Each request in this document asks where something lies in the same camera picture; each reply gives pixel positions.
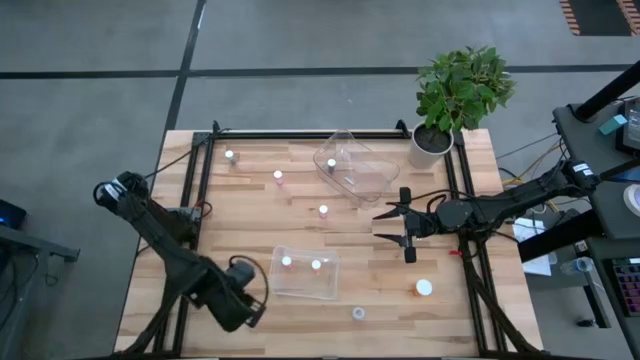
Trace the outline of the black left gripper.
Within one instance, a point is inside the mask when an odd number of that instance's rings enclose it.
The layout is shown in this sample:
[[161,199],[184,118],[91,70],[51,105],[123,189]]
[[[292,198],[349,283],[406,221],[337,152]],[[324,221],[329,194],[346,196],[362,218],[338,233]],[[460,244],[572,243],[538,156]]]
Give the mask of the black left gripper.
[[226,276],[205,279],[198,286],[197,302],[207,307],[226,332],[242,325],[255,327],[266,310],[265,301],[257,300],[244,291],[242,283]]

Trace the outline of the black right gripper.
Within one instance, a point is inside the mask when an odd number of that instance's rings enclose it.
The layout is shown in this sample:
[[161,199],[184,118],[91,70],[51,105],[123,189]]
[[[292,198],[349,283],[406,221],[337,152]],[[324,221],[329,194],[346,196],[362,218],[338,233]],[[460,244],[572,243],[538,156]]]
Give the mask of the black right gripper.
[[412,202],[411,190],[408,187],[399,189],[399,198],[401,206],[394,206],[388,212],[377,215],[374,220],[390,219],[402,216],[405,234],[376,234],[376,237],[390,240],[404,248],[404,261],[412,264],[417,261],[416,248],[413,240],[427,236],[427,231],[434,227],[434,218],[430,215],[433,204],[441,199],[441,196],[431,198],[426,205],[426,211],[420,212],[410,207]]

